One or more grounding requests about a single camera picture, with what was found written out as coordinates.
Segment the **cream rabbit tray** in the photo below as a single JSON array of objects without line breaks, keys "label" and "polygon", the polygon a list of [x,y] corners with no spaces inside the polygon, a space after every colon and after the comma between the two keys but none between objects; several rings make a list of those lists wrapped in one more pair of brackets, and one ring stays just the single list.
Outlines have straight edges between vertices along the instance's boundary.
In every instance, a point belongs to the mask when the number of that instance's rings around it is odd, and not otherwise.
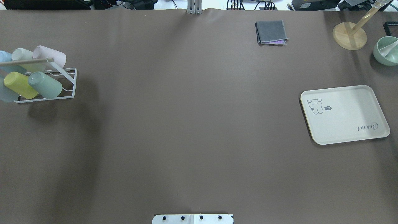
[{"label": "cream rabbit tray", "polygon": [[390,127],[367,85],[324,88],[300,95],[312,139],[319,145],[389,136]]}]

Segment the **green cup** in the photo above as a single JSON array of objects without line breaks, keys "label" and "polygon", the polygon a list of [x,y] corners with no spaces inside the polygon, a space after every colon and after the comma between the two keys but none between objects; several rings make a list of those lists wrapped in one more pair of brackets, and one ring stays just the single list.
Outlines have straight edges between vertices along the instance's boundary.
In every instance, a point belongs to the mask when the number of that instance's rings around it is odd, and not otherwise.
[{"label": "green cup", "polygon": [[28,77],[28,84],[47,99],[57,98],[62,91],[62,84],[43,72],[32,73]]}]

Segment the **wooden cup tree stand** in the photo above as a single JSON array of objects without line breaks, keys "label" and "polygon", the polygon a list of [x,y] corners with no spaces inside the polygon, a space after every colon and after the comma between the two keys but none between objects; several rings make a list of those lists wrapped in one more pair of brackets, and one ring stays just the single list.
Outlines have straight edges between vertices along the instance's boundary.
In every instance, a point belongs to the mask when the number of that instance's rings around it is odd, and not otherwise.
[{"label": "wooden cup tree stand", "polygon": [[372,8],[357,22],[342,22],[337,24],[332,31],[335,42],[347,50],[359,50],[367,42],[367,34],[362,28],[382,7],[391,0],[375,0]]}]

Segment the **pink cup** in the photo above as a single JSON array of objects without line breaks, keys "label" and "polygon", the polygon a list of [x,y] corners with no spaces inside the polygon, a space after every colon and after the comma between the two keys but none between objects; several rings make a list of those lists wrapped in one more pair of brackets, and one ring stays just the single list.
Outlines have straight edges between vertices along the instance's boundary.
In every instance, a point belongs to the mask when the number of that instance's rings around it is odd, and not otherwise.
[{"label": "pink cup", "polygon": [[36,48],[34,48],[32,55],[33,59],[44,59],[47,57],[53,58],[54,62],[61,68],[64,68],[67,61],[66,54],[58,50],[51,49],[49,47],[45,47],[42,45],[39,45]]}]

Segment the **yellow cup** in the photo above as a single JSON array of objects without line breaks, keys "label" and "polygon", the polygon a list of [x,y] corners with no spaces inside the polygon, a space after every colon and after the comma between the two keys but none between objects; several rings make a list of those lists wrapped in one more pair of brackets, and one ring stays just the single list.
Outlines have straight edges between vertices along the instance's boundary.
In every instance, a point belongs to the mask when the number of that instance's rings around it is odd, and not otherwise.
[{"label": "yellow cup", "polygon": [[39,93],[28,84],[28,76],[10,72],[4,78],[4,85],[24,98],[35,98]]}]

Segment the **cream cup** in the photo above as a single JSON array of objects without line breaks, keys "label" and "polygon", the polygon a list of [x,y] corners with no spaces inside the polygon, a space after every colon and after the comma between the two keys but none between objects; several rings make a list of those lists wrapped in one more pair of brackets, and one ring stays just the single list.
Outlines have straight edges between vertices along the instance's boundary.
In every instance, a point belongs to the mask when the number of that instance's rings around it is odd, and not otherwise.
[{"label": "cream cup", "polygon": [[[13,51],[11,56],[12,61],[25,61],[33,59],[33,52],[24,48],[17,48]],[[29,72],[43,72],[46,70],[46,65],[42,63],[23,64],[21,67]]]}]

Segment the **light blue cup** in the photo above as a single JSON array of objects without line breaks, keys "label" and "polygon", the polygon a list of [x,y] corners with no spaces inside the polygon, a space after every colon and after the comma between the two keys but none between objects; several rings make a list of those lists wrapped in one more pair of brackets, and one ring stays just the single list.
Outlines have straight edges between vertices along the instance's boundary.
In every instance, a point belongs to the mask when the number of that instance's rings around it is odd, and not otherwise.
[{"label": "light blue cup", "polygon": [[[0,51],[0,62],[1,63],[12,62],[12,54],[1,50]],[[25,74],[27,71],[25,68],[23,68],[19,65],[1,66],[0,69],[2,71],[4,71],[6,74],[8,74],[10,72],[18,72],[21,74]]]}]

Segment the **grey folded cloth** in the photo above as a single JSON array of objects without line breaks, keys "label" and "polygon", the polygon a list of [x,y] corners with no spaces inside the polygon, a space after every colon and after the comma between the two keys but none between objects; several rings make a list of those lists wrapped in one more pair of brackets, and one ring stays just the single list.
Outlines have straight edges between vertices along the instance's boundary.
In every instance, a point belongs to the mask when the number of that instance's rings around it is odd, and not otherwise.
[{"label": "grey folded cloth", "polygon": [[255,23],[257,43],[264,45],[285,45],[287,35],[283,20],[257,21]]}]

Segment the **white ceramic spoon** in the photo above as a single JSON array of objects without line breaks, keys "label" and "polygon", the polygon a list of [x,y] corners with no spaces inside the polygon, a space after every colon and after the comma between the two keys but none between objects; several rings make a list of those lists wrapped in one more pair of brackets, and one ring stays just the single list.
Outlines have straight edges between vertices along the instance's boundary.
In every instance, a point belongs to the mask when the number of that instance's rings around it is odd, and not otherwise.
[{"label": "white ceramic spoon", "polygon": [[381,48],[380,54],[382,55],[382,57],[386,57],[397,45],[398,45],[398,40],[396,40],[392,44],[387,45],[384,48]]}]

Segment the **green bowl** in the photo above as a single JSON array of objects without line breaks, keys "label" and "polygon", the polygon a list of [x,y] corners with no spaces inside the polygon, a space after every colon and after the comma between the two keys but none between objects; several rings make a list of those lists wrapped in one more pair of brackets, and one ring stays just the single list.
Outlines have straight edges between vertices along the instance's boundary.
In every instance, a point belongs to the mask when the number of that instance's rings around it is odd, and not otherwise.
[{"label": "green bowl", "polygon": [[374,46],[374,58],[381,64],[386,66],[397,66],[398,64],[398,49],[397,45],[391,49],[387,55],[383,55],[381,49],[387,47],[395,42],[398,38],[393,36],[385,36],[380,38]]}]

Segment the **aluminium frame post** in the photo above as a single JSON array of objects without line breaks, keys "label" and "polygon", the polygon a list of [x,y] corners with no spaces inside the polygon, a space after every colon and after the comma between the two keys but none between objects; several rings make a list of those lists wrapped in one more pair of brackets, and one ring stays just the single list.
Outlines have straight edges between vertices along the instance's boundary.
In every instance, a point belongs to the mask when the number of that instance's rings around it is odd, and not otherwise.
[{"label": "aluminium frame post", "polygon": [[202,14],[202,0],[187,0],[187,13],[200,15]]}]

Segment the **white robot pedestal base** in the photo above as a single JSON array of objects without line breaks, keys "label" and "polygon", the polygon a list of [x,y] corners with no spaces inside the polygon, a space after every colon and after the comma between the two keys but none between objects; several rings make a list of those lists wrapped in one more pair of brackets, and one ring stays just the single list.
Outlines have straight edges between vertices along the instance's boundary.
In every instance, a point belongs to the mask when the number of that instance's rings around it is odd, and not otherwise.
[{"label": "white robot pedestal base", "polygon": [[234,224],[232,214],[158,214],[152,224]]}]

